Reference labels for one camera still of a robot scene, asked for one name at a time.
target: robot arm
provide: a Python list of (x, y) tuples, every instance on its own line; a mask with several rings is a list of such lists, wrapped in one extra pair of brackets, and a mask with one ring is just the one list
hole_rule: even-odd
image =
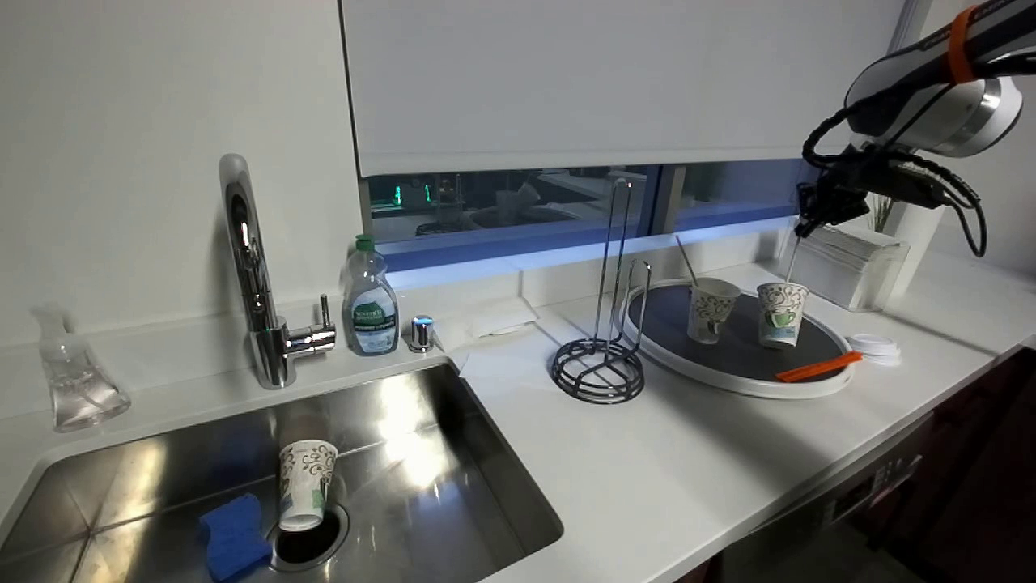
[[(978, 195), (948, 168), (916, 151), (974, 156), (1006, 136), (1022, 109), (1011, 76), (1036, 72), (1036, 0), (987, 0), (964, 11), (952, 25), (867, 66), (844, 93), (844, 107), (804, 147), (818, 173), (800, 184), (800, 226), (808, 238), (822, 225), (841, 225), (867, 212), (867, 192), (919, 208), (948, 204), (985, 216)], [(860, 147), (818, 156), (815, 141), (848, 122)]]

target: stainless steel sink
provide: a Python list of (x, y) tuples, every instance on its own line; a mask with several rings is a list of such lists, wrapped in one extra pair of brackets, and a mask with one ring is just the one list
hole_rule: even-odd
[(0, 579), (211, 579), (199, 519), (257, 493), (276, 543), (277, 448), (339, 448), (339, 533), (248, 579), (481, 579), (561, 519), (451, 364), (62, 459), (0, 546)]

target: window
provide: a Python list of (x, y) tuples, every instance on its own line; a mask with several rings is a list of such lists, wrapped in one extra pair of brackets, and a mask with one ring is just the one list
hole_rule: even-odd
[(382, 175), (364, 189), (393, 268), (417, 268), (596, 242), (607, 238), (617, 175), (635, 180), (631, 238), (786, 216), (795, 212), (795, 180), (807, 179), (800, 162), (780, 159)]

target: blue sponge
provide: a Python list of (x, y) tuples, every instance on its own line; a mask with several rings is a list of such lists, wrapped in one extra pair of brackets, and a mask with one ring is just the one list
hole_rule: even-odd
[(244, 579), (269, 564), (269, 542), (263, 542), (263, 506), (252, 493), (200, 516), (203, 564), (218, 583)]

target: cup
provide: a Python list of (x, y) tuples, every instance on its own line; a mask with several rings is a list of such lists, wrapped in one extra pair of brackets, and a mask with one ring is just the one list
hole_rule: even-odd
[(338, 448), (295, 439), (282, 449), (282, 532), (311, 532), (325, 522)]
[(723, 323), (733, 316), (742, 288), (723, 279), (695, 279), (690, 284), (685, 337), (719, 344)]
[(758, 284), (758, 339), (763, 347), (795, 347), (808, 288), (800, 281)]

